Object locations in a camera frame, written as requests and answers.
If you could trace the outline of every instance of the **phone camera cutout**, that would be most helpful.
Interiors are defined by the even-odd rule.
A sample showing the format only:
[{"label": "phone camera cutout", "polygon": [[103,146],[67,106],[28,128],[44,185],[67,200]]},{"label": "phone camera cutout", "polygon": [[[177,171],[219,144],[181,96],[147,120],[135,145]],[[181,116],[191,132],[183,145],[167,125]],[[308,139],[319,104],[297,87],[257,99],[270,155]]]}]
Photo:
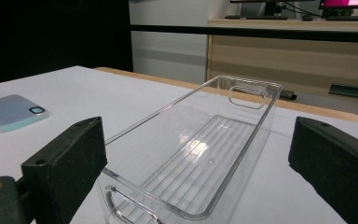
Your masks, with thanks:
[{"label": "phone camera cutout", "polygon": [[31,113],[33,114],[42,114],[45,112],[45,109],[40,106],[34,106],[30,108]]}]

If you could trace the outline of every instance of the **wooden counter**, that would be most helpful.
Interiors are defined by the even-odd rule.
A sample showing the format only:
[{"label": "wooden counter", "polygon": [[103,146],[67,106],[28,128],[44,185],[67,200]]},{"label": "wooden counter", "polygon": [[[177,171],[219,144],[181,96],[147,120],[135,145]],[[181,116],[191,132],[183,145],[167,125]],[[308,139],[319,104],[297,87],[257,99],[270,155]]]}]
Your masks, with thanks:
[{"label": "wooden counter", "polygon": [[[108,73],[126,76],[126,77],[141,78],[141,79],[165,83],[165,84],[169,84],[169,85],[173,85],[173,86],[189,88],[192,90],[196,89],[199,86],[199,85],[193,84],[193,83],[187,83],[187,82],[183,82],[183,81],[177,81],[177,80],[172,80],[172,79],[167,79],[167,78],[162,78],[162,77],[152,77],[152,76],[127,72],[127,71],[122,71],[122,70],[117,70],[117,69],[107,68],[107,67],[98,67],[95,69],[99,70],[99,71],[104,71],[104,72],[108,72]],[[279,100],[279,101],[277,101],[276,106],[281,107],[281,108],[292,109],[292,110],[296,110],[296,111],[302,111],[302,112],[307,112],[307,113],[311,113],[311,114],[326,116],[329,118],[344,119],[344,120],[349,120],[349,121],[353,121],[353,122],[358,122],[358,115],[346,113],[346,112],[342,112],[342,111],[336,111],[336,110],[332,110],[332,109],[320,108],[320,107],[312,106],[312,105],[302,105],[302,104],[297,104],[297,103],[293,103],[293,102]]]},{"label": "wooden counter", "polygon": [[271,30],[300,30],[300,31],[337,31],[358,32],[358,21],[326,21],[315,19],[313,21],[292,20],[225,20],[217,19],[208,22],[210,27],[237,27]]}]

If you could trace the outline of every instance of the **bin ridged bottom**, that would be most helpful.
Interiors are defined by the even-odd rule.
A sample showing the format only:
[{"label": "bin ridged bottom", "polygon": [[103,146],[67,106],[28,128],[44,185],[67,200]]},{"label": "bin ridged bottom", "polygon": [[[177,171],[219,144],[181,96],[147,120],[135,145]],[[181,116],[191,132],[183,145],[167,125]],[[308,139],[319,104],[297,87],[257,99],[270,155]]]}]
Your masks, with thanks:
[{"label": "bin ridged bottom", "polygon": [[[242,121],[214,116],[142,188],[188,214],[203,212],[254,128]],[[154,223],[150,216],[127,202],[119,207],[134,223]]]}]

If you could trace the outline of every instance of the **white wall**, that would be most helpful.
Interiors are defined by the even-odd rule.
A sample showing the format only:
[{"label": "white wall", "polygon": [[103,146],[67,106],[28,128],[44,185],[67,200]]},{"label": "white wall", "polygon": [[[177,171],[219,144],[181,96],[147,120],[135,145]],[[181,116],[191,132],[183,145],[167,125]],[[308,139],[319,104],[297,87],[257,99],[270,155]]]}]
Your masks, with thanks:
[{"label": "white wall", "polygon": [[[130,0],[131,24],[207,26],[236,10],[228,7],[229,0]],[[205,81],[207,35],[132,32],[131,38],[134,72]]]}]

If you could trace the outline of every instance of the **monitor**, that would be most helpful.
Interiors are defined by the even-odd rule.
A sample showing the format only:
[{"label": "monitor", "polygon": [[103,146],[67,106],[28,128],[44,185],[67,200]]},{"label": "monitor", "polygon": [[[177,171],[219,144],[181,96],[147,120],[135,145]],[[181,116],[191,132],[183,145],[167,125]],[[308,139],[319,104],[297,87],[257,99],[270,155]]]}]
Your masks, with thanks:
[{"label": "monitor", "polygon": [[358,0],[321,0],[319,9],[327,8],[358,8]]},{"label": "monitor", "polygon": [[[290,2],[311,2],[314,0],[289,0]],[[273,16],[278,2],[288,2],[284,0],[230,0],[230,3],[266,3],[264,16]]]}]

